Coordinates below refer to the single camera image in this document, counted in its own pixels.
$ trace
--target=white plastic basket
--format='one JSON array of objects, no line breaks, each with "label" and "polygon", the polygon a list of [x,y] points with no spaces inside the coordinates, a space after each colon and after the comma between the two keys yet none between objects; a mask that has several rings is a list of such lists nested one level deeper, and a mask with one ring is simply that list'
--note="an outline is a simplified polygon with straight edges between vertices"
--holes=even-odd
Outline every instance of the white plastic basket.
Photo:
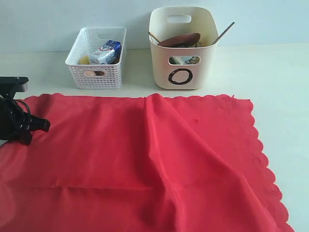
[{"label": "white plastic basket", "polygon": [[[170,16],[190,16],[186,23],[168,22]],[[197,32],[204,47],[169,48],[158,46],[152,37],[150,47],[153,61],[154,81],[166,89],[201,88],[208,77],[217,43],[210,45],[218,37],[216,24],[210,12],[200,7],[162,7],[151,13],[149,31],[160,41],[176,35]],[[170,57],[199,57],[195,65],[175,65]]]},{"label": "white plastic basket", "polygon": [[[122,46],[120,60],[109,65],[79,65],[79,60],[96,51],[108,40],[119,41]],[[126,60],[126,28],[83,28],[66,59],[66,64],[80,89],[115,89],[122,84],[122,73]],[[86,71],[101,71],[102,76],[87,76]]]}]

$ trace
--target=red cloth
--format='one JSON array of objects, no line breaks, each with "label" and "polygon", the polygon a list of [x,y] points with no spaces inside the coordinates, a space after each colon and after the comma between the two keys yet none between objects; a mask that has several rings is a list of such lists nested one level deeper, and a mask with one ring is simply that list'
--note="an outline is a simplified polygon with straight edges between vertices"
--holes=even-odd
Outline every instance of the red cloth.
[{"label": "red cloth", "polygon": [[0,148],[0,232],[293,231],[249,100],[26,102],[51,128]]}]

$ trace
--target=white wicker basket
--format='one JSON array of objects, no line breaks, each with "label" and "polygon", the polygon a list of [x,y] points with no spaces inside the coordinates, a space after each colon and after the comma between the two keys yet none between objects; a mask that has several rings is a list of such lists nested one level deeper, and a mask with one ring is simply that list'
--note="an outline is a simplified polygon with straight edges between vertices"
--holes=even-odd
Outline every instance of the white wicker basket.
[{"label": "white wicker basket", "polygon": [[[79,65],[79,60],[96,51],[108,40],[119,41],[122,46],[120,60],[109,65]],[[80,89],[114,89],[120,88],[122,73],[126,60],[126,28],[83,28],[66,59],[66,64]],[[86,76],[86,71],[101,71],[103,76]]]}]

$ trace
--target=white table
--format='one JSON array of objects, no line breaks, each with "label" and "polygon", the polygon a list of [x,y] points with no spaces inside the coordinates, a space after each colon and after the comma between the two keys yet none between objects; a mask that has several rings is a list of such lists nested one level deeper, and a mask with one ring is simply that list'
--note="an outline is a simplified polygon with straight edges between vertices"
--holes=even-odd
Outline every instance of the white table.
[{"label": "white table", "polygon": [[198,90],[164,90],[155,85],[150,50],[129,50],[123,86],[79,90],[66,67],[67,52],[0,54],[0,75],[27,76],[28,91],[114,97],[235,95],[251,99],[253,116],[297,232],[309,231],[309,44],[218,47],[210,78]]}]

